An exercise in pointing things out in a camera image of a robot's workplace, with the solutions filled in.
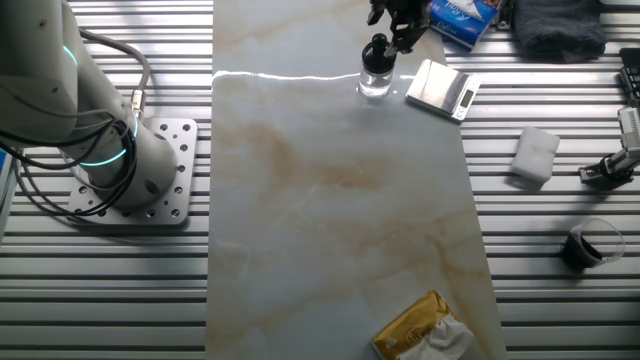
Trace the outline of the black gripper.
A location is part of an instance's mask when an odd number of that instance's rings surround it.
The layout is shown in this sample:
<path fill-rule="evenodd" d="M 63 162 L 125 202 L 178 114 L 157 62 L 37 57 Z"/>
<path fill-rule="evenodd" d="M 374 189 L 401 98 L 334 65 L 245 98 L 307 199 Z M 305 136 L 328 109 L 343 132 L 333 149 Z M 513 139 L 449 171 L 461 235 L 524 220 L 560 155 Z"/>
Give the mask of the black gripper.
<path fill-rule="evenodd" d="M 408 54 L 431 26 L 430 0 L 370 0 L 367 17 L 369 26 L 375 25 L 386 11 L 392 18 L 393 34 L 385 55 Z"/>

